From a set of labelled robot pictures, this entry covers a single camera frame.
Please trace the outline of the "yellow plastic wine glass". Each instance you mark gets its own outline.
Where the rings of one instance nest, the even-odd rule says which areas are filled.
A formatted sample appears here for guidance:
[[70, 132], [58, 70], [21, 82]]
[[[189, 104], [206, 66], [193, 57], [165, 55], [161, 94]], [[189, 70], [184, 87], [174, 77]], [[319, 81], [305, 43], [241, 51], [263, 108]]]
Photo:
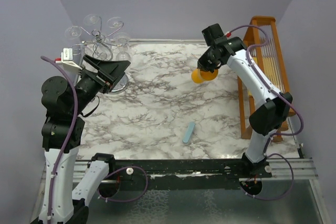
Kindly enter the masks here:
[[195, 69], [191, 74], [191, 79], [194, 83], [200, 84], [214, 80], [218, 76], [218, 69], [213, 72], [202, 71], [201, 69]]

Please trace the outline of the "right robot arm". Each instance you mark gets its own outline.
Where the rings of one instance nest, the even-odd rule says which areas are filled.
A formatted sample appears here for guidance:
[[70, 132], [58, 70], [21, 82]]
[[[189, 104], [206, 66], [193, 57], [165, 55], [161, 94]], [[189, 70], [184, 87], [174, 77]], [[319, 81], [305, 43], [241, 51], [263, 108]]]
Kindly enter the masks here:
[[197, 61], [197, 68], [191, 74], [192, 80], [195, 83], [214, 80], [219, 68], [227, 65], [254, 98], [255, 111], [249, 116], [251, 140], [241, 159], [242, 173], [246, 177], [254, 177], [266, 163], [266, 149], [271, 135], [286, 120], [292, 96], [271, 83], [240, 38], [205, 36], [205, 42], [208, 49]]

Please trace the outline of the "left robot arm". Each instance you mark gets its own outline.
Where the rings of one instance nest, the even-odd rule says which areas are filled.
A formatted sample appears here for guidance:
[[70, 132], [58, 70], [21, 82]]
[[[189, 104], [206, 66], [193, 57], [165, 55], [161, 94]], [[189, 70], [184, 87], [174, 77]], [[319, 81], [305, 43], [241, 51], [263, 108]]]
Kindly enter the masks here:
[[97, 153], [88, 172], [73, 186], [75, 162], [81, 144], [85, 122], [83, 110], [99, 92], [108, 93], [124, 77], [128, 60], [103, 61], [88, 55], [84, 61], [95, 72], [80, 68], [77, 84], [60, 66], [60, 60], [41, 59], [52, 64], [60, 73], [47, 79], [42, 87], [41, 103], [46, 119], [41, 134], [46, 161], [44, 198], [40, 213], [33, 223], [86, 223], [90, 202], [103, 179], [115, 175], [112, 154]]

